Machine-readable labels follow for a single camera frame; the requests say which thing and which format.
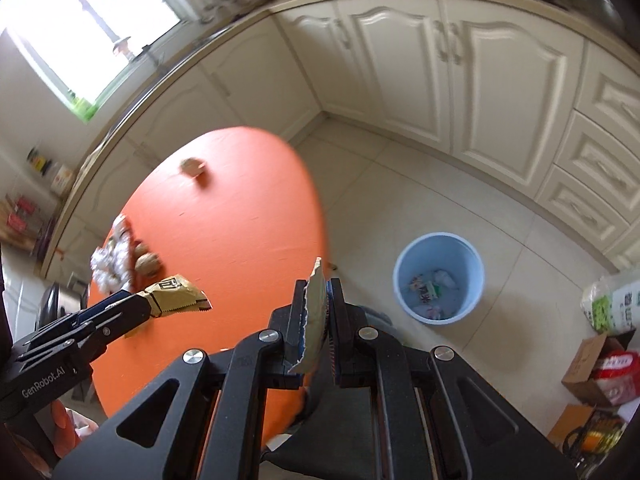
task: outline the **person's hand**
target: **person's hand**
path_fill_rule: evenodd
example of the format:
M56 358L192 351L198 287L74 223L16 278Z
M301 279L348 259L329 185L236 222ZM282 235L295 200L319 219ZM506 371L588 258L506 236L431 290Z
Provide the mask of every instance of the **person's hand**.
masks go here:
M66 456L80 441L98 429L98 425L89 418L73 410L67 410L62 402L54 400L51 403L51 416L56 425L53 439L53 449L60 458ZM27 442L14 436L14 440L22 454L38 471L50 471L49 465Z

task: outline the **screw head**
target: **screw head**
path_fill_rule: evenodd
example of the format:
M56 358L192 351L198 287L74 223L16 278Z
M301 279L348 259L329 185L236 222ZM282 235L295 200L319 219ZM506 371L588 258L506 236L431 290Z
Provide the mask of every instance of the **screw head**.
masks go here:
M438 346L433 354L436 356L436 359L439 359L440 361L451 361L456 353L449 348L448 346Z
M203 359L204 359L204 352L202 350L198 350L197 348L192 348L191 350L187 350L182 355L182 360L189 365L194 365L196 363L199 363Z
M263 330L258 334L258 339L263 343L273 343L280 339L280 334L277 330L272 328L268 328L267 330Z
M358 330L358 335L365 341L373 341L378 338L378 331L372 326L363 326Z

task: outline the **cardboard box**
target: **cardboard box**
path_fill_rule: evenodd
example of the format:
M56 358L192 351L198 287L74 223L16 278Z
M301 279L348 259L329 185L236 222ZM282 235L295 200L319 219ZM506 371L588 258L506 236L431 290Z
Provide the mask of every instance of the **cardboard box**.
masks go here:
M611 406L591 373L596 361L613 350L624 350L620 342L606 334L584 339L569 369L562 378L562 384L575 398L591 406Z
M567 435L573 430L583 427L591 418L593 410L594 408L591 406L568 404L546 437L557 449L562 450L562 443Z

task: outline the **torn paper wrapper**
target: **torn paper wrapper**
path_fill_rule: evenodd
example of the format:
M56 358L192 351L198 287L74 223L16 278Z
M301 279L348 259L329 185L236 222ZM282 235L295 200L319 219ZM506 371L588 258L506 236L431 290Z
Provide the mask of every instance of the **torn paper wrapper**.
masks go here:
M314 270L305 287L306 317L302 327L302 357L290 370L291 372L308 374L314 369L322 348L326 310L326 280L322 273L322 258L316 258Z
M211 304L199 288L180 274L171 276L138 292L151 306L151 317L166 317L183 312L204 312ZM131 337L142 330L146 323L130 330L124 337Z

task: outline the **window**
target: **window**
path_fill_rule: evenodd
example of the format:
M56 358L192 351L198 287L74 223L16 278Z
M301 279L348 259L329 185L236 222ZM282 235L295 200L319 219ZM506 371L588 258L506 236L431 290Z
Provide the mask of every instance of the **window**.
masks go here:
M32 66L88 121L142 52L180 22L164 0L2 0Z

